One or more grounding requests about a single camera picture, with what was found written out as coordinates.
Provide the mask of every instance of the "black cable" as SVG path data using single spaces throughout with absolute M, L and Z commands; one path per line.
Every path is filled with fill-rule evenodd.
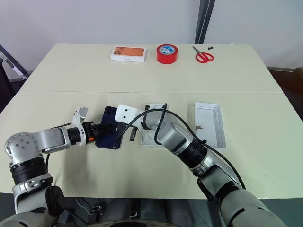
M 46 161 L 45 161 L 45 165 L 46 165 L 46 171 L 48 171 L 48 160 L 51 154 L 47 154 L 46 156 Z
M 90 206 L 89 202 L 87 202 L 83 197 L 81 197 L 81 199 L 83 199 L 83 201 L 88 205 L 88 207 L 90 208 L 90 212 L 93 213 L 93 208 Z
M 158 136 L 158 132 L 159 132 L 159 130 L 160 130 L 160 127 L 161 127 L 161 125 L 162 125 L 162 122 L 163 122 L 163 120 L 164 120 L 165 111 L 166 111 L 166 109 L 167 109 L 167 103 L 165 103 L 165 104 L 163 105 L 162 109 L 163 109 L 164 111 L 163 111 L 163 113 L 162 113 L 162 115 L 161 115 L 161 119 L 160 119 L 160 121 L 159 121 L 158 127 L 157 127 L 156 132 L 155 132 L 155 137 L 154 137 L 155 143 L 158 144 L 158 145 L 162 145 L 161 143 L 158 142 L 157 136 Z
M 60 127 L 68 126 L 68 125 L 70 125 L 70 124 L 71 124 L 71 122 L 69 122 L 69 123 L 67 123 L 67 124 L 63 124 L 63 125 L 59 125 L 59 126 L 53 127 L 53 128 L 51 128 L 51 129 L 55 129 L 55 128 L 60 128 Z
M 81 220 L 83 223 L 85 223 L 86 225 L 88 225 L 88 223 L 87 223 L 85 220 L 83 220 L 82 218 L 80 218 L 78 215 L 74 214 L 73 212 L 71 212 L 71 211 L 68 210 L 68 209 L 66 209 L 66 210 L 67 210 L 67 212 L 69 212 L 72 216 L 78 218 L 78 219 Z
M 197 135 L 191 130 L 191 128 L 189 127 L 189 125 L 181 118 L 179 117 L 176 113 L 169 111 L 169 110 L 164 110 L 164 109 L 151 109 L 151 110 L 146 110 L 144 112 L 142 112 L 141 114 L 139 114 L 138 116 L 136 116 L 131 122 L 129 122 L 129 124 L 124 128 L 124 130 L 121 132 L 121 134 L 117 137 L 116 142 L 114 143 L 114 147 L 116 146 L 117 142 L 122 138 L 123 134 L 127 131 L 127 129 L 135 122 L 137 121 L 140 117 L 142 117 L 143 115 L 150 113 L 150 112 L 155 112 L 155 111 L 162 111 L 162 112 L 166 112 L 169 113 L 175 117 L 177 117 L 188 129 L 188 131 L 193 135 L 193 137 L 199 141 L 200 143 L 204 144 L 207 148 L 209 148 L 210 150 L 212 150 L 215 154 L 217 154 L 219 157 L 221 157 L 229 166 L 230 168 L 234 171 L 234 173 L 236 174 L 237 178 L 240 181 L 240 184 L 242 186 L 243 189 L 246 189 L 244 182 L 242 181 L 238 171 L 236 170 L 236 168 L 232 165 L 232 163 L 224 156 L 222 155 L 219 151 L 217 151 L 216 149 L 212 148 L 211 146 L 203 143 L 198 137 Z

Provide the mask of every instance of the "robotic arm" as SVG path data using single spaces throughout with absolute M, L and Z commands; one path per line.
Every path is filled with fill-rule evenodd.
M 114 125 L 104 126 L 84 122 L 88 108 L 79 106 L 73 114 L 71 128 L 59 126 L 36 133 L 17 133 L 5 143 L 5 151 L 12 159 L 9 164 L 15 186 L 16 215 L 0 223 L 0 226 L 50 226 L 60 215 L 63 193 L 51 186 L 53 178 L 47 171 L 43 154 L 68 149 L 78 144 L 95 142 L 105 131 L 115 130 Z
M 150 138 L 158 140 L 171 153 L 184 162 L 197 176 L 197 183 L 208 200 L 220 205 L 227 226 L 233 227 L 285 227 L 259 199 L 243 189 L 233 170 L 205 144 L 178 124 L 177 115 L 162 111 L 145 113 L 126 105 L 119 105 L 115 120 L 129 124 L 138 115 L 132 126 Z

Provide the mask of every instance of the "black pole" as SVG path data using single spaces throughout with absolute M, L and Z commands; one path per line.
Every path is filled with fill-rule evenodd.
M 13 97 L 13 96 L 15 96 L 16 93 L 15 93 L 15 91 L 14 91 L 14 89 L 13 89 L 13 87 L 12 87 L 10 81 L 9 81 L 8 76 L 5 73 L 5 70 L 3 68 L 2 63 L 3 63 L 3 59 L 0 58 L 0 77 L 3 79 L 6 87 L 9 89 L 9 92 Z
M 14 67 L 16 67 L 21 73 L 23 73 L 23 75 L 28 74 L 27 71 L 16 61 L 16 59 L 14 59 L 1 45 L 0 45 L 0 51 L 8 58 L 8 60 L 13 64 Z
M 200 0 L 195 44 L 203 44 L 215 0 Z

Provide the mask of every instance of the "red tape roll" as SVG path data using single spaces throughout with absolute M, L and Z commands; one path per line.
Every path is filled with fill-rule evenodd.
M 157 48 L 157 60 L 162 64 L 171 64 L 177 60 L 178 48 L 171 44 L 163 44 Z

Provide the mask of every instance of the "scissors handle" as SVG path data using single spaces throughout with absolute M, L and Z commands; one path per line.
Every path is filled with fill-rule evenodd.
M 200 63 L 208 63 L 209 61 L 213 61 L 214 60 L 214 56 L 211 55 L 210 53 L 202 52 L 202 53 L 198 53 L 196 55 L 196 59 Z

